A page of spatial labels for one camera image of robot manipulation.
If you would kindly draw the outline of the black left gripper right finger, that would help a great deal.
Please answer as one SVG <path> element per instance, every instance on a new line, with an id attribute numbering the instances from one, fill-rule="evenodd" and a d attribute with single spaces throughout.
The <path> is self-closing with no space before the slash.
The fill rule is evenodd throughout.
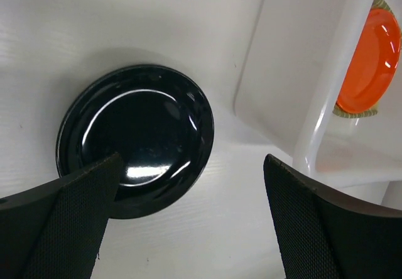
<path id="1" fill-rule="evenodd" d="M 264 183 L 286 278 L 401 278 L 401 211 L 357 199 L 268 154 Z"/>

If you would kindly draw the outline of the clear plastic bin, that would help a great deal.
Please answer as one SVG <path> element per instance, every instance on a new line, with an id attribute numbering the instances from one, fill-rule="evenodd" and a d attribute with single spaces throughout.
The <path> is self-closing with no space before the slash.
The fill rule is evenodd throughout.
<path id="1" fill-rule="evenodd" d="M 333 108 L 374 0 L 263 0 L 234 103 L 236 115 L 335 188 L 387 183 L 401 207 L 401 72 L 375 116 Z M 401 0 L 385 0 L 397 18 Z"/>

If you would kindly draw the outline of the black round dish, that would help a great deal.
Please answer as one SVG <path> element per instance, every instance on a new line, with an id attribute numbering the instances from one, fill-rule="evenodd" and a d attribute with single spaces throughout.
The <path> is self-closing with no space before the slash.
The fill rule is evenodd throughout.
<path id="1" fill-rule="evenodd" d="M 61 176 L 119 154 L 123 161 L 113 219 L 159 212 L 183 197 L 203 172 L 214 116 L 201 88 L 162 65 L 119 68 L 91 83 L 60 125 Z"/>

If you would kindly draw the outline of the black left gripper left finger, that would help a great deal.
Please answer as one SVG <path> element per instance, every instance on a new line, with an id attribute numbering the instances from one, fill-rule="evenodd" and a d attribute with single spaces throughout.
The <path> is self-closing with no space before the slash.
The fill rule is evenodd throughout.
<path id="1" fill-rule="evenodd" d="M 90 278 L 119 185 L 117 154 L 1 199 L 1 278 Z"/>

